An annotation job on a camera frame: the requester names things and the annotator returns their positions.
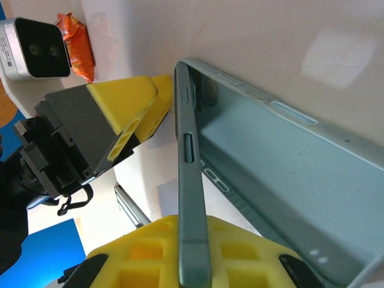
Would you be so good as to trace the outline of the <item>orange snack bag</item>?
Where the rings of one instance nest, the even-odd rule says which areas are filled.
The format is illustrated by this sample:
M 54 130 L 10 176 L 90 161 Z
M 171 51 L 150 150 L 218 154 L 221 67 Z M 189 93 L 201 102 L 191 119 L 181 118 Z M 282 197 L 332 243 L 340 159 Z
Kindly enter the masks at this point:
M 67 45 L 71 69 L 76 75 L 92 83 L 95 62 L 86 26 L 72 13 L 58 13 L 56 25 Z

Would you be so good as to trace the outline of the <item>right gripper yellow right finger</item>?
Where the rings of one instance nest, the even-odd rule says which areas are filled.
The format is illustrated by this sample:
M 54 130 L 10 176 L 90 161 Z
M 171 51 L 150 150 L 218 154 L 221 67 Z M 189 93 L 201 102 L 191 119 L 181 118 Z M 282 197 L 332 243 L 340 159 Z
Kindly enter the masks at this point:
M 324 288 L 291 249 L 208 216 L 212 288 Z

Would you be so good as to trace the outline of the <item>aluminium corner post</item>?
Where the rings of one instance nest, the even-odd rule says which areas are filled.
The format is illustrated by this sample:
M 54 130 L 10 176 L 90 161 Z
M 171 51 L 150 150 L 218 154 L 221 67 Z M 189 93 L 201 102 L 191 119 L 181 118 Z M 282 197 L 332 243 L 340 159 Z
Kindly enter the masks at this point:
M 138 229 L 152 223 L 138 204 L 120 185 L 116 185 L 114 191 L 119 207 L 125 212 L 135 228 Z

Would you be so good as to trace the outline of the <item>blue-grey phone case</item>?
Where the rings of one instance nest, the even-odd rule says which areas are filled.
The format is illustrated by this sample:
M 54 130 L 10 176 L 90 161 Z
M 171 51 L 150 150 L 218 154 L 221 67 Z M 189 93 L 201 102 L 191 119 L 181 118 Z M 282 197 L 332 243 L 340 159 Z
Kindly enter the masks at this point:
M 204 176 L 266 243 L 242 256 L 276 261 L 265 288 L 360 288 L 384 266 L 384 146 L 194 58 L 177 62 L 173 86 L 182 288 L 213 288 L 240 241 L 214 243 Z

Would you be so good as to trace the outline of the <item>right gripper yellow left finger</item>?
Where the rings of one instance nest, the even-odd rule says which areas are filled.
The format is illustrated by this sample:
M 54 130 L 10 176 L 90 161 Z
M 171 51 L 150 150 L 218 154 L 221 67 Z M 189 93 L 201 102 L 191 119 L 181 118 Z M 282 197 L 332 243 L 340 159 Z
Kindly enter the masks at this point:
M 178 216 L 94 249 L 63 288 L 179 288 Z

